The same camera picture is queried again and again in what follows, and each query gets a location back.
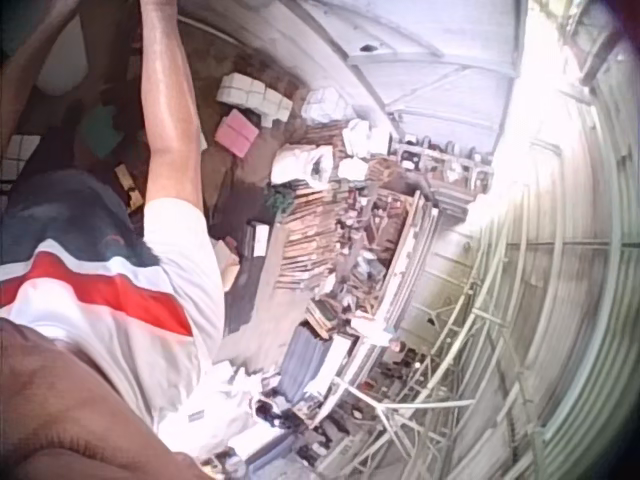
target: red stripe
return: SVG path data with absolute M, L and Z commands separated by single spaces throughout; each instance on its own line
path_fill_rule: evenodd
M 66 283 L 81 303 L 109 307 L 167 332 L 192 335 L 184 310 L 173 295 L 138 287 L 122 274 L 76 273 L 50 252 L 38 252 L 24 275 L 0 282 L 0 307 L 13 303 L 20 287 L 37 278 Z

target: white t-shirt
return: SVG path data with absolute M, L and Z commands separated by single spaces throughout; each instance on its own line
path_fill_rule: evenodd
M 3 218 L 3 262 L 25 261 L 0 265 L 0 316 L 76 345 L 157 430 L 198 384 L 223 335 L 224 293 L 205 218 L 182 200 L 152 201 L 143 243 L 127 232 L 126 211 L 104 186 L 81 180 L 86 185 L 72 197 L 81 203 L 86 195 L 93 210 L 54 202 L 64 228 L 38 210 L 40 202 L 25 201 Z M 46 218 L 29 221 L 38 215 Z M 88 229 L 68 235 L 79 219 Z M 118 233 L 93 238 L 105 224 Z M 32 245 L 20 243 L 20 231 Z

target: wall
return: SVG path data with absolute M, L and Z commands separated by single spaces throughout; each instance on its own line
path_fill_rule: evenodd
M 585 39 L 603 37 L 577 34 L 587 51 Z M 510 325 L 513 354 L 504 348 L 498 368 L 490 366 L 499 342 L 492 328 L 495 340 L 481 348 L 474 380 L 460 394 L 476 404 L 461 412 L 447 478 L 525 471 L 575 478 L 615 442 L 633 408 L 640 391 L 629 366 L 640 360 L 638 72 L 623 41 L 591 86 L 591 105 L 539 91 L 544 109 L 529 110 L 539 123 L 519 158 L 518 197 L 494 219 L 511 222 L 495 315 Z

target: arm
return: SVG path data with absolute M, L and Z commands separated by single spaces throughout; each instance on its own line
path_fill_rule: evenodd
M 79 0 L 51 2 L 44 20 L 0 73 L 0 151 L 15 132 L 40 70 L 62 30 L 77 12 Z
M 176 0 L 141 0 L 142 107 L 151 164 L 147 203 L 185 200 L 202 211 L 200 121 L 178 32 Z

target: ceiling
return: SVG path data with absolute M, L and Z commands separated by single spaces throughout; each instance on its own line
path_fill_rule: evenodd
M 523 45 L 526 0 L 299 0 L 399 131 L 493 152 Z

